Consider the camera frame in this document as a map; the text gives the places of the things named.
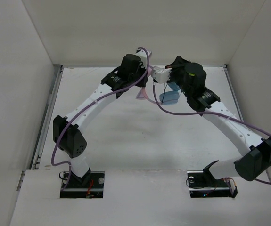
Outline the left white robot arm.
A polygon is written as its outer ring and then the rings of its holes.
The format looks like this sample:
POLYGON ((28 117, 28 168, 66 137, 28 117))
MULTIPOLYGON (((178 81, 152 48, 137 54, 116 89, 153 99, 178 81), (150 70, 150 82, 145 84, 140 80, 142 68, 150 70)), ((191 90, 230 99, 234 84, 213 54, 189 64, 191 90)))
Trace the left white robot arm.
POLYGON ((68 154, 68 179, 74 179, 78 186, 86 186, 91 174, 85 156, 87 141, 83 133, 86 127, 108 104, 131 87, 146 85, 150 56, 151 52, 142 48, 135 54, 125 55, 121 65, 101 80, 88 99, 65 117, 58 115, 53 120, 54 150, 60 149, 68 154))

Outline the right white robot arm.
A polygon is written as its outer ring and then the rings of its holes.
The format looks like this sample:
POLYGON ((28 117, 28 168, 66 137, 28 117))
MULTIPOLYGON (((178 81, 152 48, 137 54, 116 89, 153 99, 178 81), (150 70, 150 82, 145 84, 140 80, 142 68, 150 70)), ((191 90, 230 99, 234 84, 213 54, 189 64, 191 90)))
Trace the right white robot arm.
POLYGON ((220 97, 205 85, 207 73, 202 65, 177 56, 164 67, 161 77, 186 97, 193 115, 212 123, 240 153, 240 158, 215 160, 205 166, 203 181, 207 185, 212 186, 227 177, 254 181, 271 166, 271 135, 260 136, 256 133, 257 128, 239 120, 228 110, 220 97))

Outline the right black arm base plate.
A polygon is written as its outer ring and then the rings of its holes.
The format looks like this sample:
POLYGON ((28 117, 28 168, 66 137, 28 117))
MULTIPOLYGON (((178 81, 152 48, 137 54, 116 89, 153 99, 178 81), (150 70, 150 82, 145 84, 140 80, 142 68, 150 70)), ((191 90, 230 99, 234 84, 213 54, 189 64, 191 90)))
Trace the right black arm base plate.
POLYGON ((203 171, 188 171, 186 185, 191 198, 235 198, 238 194, 234 179, 214 179, 203 171))

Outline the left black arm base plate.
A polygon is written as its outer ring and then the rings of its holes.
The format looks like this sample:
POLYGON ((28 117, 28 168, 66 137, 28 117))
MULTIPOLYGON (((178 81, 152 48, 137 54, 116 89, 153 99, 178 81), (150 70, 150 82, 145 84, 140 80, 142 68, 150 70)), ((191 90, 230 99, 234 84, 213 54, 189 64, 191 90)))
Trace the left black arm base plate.
POLYGON ((69 172, 63 171, 59 173, 59 178, 62 180, 60 195, 62 199, 96 199, 103 198, 105 172, 92 171, 85 175, 85 179, 78 178, 71 173, 68 179, 69 172))

